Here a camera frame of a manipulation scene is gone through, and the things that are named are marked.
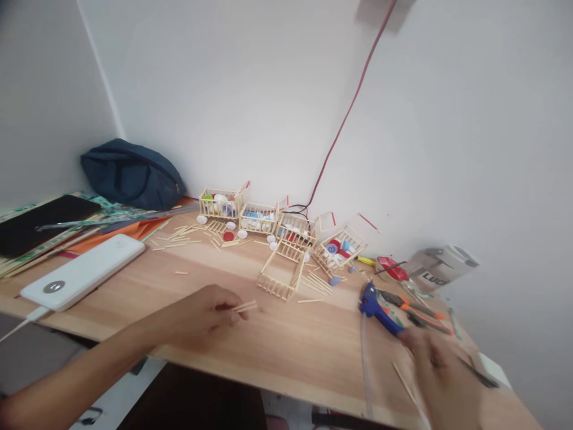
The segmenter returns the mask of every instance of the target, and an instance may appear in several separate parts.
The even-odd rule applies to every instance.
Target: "backpack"
[[[110,201],[168,210],[185,192],[181,176],[169,160],[123,139],[90,149],[80,161],[91,187]]]

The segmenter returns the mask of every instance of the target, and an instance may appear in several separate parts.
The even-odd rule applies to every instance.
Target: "right hand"
[[[400,339],[414,354],[418,385],[434,430],[478,430],[481,387],[436,333],[409,328]]]
[[[211,334],[218,328],[248,320],[248,312],[233,312],[243,303],[232,291],[208,285],[157,312],[137,321],[133,329],[150,346],[192,340]]]

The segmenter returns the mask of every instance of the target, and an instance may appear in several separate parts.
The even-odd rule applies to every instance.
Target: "blue glue gun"
[[[386,330],[388,330],[392,336],[398,337],[398,334],[404,330],[384,312],[384,309],[378,303],[376,286],[373,283],[370,282],[364,288],[361,302],[360,311],[363,314],[366,314],[367,317],[376,317],[376,319],[379,320],[383,326],[385,326]]]

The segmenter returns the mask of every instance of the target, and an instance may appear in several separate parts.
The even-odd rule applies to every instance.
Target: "smartphone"
[[[0,256],[16,258],[67,230],[36,231],[36,227],[60,222],[81,221],[101,206],[80,197],[65,195],[0,223]]]

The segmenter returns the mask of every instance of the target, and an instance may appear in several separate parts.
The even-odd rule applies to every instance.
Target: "floor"
[[[0,314],[0,336],[20,320]],[[37,325],[27,325],[0,343],[0,392],[10,395],[56,371],[86,350],[70,339]],[[82,419],[93,418],[93,425],[74,424],[70,430],[114,430],[165,362],[148,358],[139,374],[126,374],[86,411]],[[261,390],[265,412],[284,418],[289,430],[312,430],[312,405],[272,391]]]

